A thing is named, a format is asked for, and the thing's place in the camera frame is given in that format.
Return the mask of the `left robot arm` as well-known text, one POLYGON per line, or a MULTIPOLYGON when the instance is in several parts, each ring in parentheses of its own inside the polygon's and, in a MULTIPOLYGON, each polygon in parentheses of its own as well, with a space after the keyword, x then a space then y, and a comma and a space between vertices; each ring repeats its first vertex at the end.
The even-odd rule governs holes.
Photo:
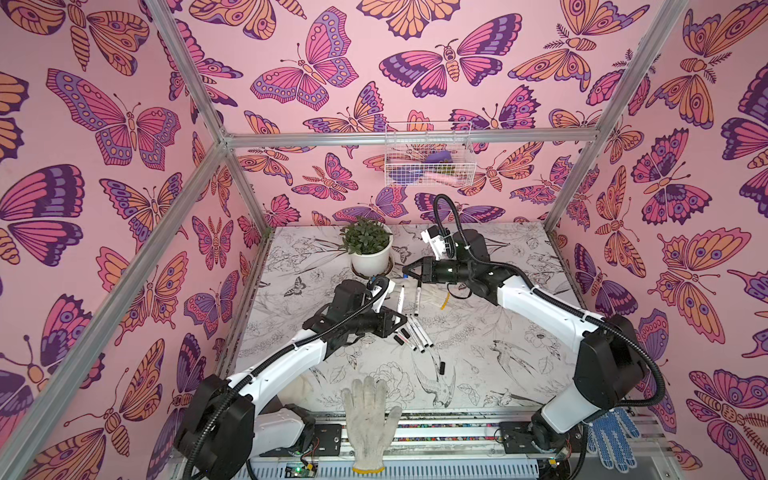
POLYGON ((231 479, 254 456, 296 445, 306 423, 294 410, 265 407, 305 371, 319 365, 354 335, 386 338, 406 325, 384 306, 394 283, 379 275, 367 283, 344 280, 332 300, 271 356, 228 378, 206 377, 194 393, 174 439, 185 459, 184 479, 231 479))

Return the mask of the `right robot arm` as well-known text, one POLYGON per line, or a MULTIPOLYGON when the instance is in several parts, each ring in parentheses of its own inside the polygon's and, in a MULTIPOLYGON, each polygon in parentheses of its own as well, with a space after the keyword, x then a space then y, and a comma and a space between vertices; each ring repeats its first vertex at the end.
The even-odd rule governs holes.
POLYGON ((475 230, 449 234, 431 226, 421 238, 432 253, 405 265, 406 275, 423 284, 464 284, 473 295, 527 318, 576 352, 572 382, 529 423, 538 450, 558 449, 578 424, 631 406, 627 394, 646 377, 657 390, 643 405, 663 400, 663 374, 627 318, 605 317, 560 300, 516 266, 491 260, 484 237, 475 230))

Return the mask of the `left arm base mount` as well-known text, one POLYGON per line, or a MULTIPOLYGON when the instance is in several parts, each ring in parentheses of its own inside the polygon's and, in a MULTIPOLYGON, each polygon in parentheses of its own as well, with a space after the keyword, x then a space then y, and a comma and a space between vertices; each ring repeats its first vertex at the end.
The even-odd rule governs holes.
POLYGON ((340 454, 342 424, 330 423, 315 412, 295 404, 283 406, 284 410, 298 415, 304 423, 296 441, 290 446, 276 447, 261 454, 261 457, 304 457, 333 456, 340 454))

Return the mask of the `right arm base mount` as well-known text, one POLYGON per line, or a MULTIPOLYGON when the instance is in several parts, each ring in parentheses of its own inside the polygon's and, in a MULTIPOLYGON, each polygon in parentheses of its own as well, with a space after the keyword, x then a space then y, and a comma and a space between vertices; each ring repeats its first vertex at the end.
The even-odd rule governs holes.
POLYGON ((583 451, 584 435, 579 427, 558 434, 537 422, 504 421, 499 424, 494 437, 506 454, 562 460, 583 451))

